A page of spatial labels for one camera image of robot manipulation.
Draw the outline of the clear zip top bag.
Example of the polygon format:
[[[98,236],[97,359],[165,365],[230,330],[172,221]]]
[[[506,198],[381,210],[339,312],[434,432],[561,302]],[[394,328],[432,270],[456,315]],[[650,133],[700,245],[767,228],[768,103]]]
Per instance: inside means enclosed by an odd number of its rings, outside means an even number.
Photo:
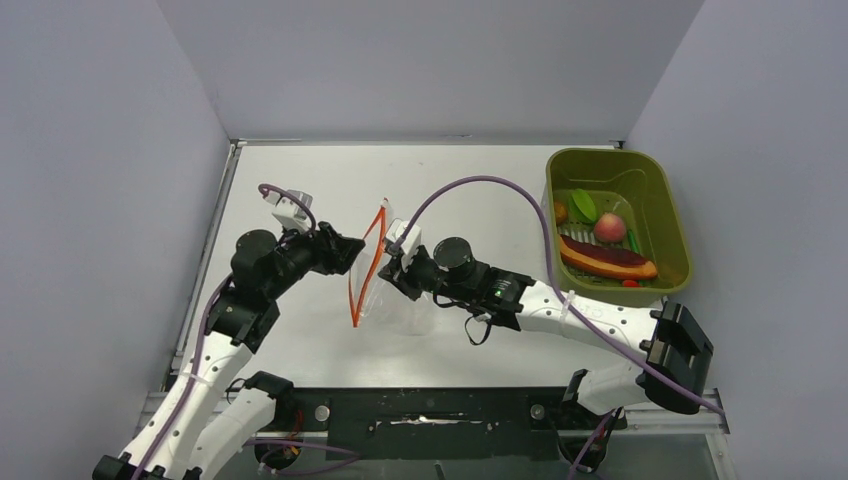
[[[424,295],[415,301],[406,298],[378,273],[388,265],[384,240],[393,233],[396,220],[385,198],[362,236],[365,243],[347,274],[347,298],[355,329],[381,330],[396,335],[425,336],[436,328],[435,307]]]

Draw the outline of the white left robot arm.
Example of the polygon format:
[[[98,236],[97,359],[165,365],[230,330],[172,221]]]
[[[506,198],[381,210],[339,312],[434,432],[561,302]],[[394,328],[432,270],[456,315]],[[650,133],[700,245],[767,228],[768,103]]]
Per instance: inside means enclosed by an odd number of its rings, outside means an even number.
[[[266,230],[243,234],[230,274],[201,316],[191,360],[138,435],[120,455],[103,456],[93,478],[214,478],[272,423],[293,389],[291,381],[259,372],[229,407],[214,412],[279,318],[279,298],[310,272],[348,273],[364,246],[327,222],[281,237]]]

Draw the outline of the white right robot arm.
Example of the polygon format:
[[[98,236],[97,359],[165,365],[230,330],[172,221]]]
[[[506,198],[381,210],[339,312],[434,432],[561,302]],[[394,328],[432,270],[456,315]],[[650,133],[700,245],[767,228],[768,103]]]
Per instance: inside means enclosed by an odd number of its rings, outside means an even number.
[[[427,293],[488,327],[558,335],[622,356],[611,367],[574,372],[562,400],[572,425],[645,402],[683,415],[721,410],[703,398],[712,343],[680,304],[625,307],[563,292],[476,259],[459,237],[433,252],[399,250],[378,275],[411,300]]]

